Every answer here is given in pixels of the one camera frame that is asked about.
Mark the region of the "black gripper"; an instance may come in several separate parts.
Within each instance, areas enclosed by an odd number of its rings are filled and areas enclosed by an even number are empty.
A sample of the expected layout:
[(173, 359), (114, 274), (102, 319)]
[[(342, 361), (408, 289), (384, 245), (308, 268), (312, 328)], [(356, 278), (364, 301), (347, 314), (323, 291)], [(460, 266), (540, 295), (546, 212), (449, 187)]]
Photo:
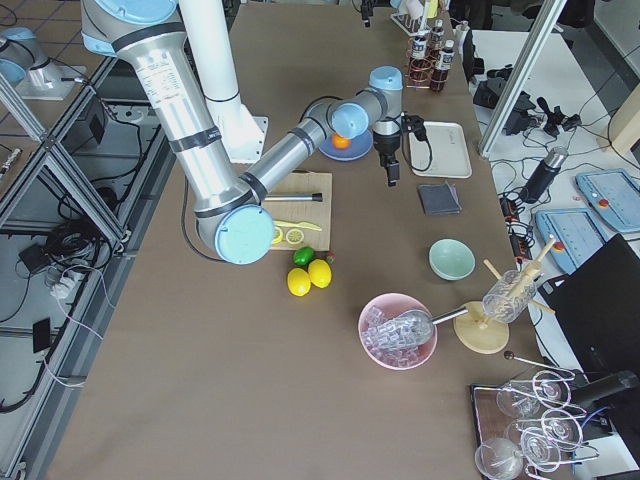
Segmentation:
[(370, 18), (373, 16), (374, 1), (362, 0), (360, 4), (361, 19), (363, 20), (364, 27), (370, 27)]
[(419, 115), (403, 114), (400, 119), (393, 120), (393, 123), (396, 130), (390, 134), (383, 135), (373, 131), (373, 147), (378, 153), (380, 166), (385, 168), (389, 187), (395, 187), (400, 179), (400, 165), (398, 162), (394, 162), (398, 149), (402, 151), (407, 165), (414, 168), (414, 164), (403, 146), (406, 136), (413, 133), (418, 141), (425, 141), (424, 119)]

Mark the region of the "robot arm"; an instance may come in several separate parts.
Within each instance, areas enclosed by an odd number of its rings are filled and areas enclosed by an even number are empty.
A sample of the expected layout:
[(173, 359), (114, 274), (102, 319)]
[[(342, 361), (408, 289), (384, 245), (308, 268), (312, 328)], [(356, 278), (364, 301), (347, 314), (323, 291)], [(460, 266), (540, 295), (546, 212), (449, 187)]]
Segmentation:
[(381, 66), (348, 100), (319, 99), (268, 150), (242, 103), (218, 1), (85, 1), (85, 47), (130, 64), (194, 193), (196, 230), (219, 260), (245, 265), (270, 250), (263, 200), (332, 134), (372, 132), (390, 158), (402, 130), (403, 76)]

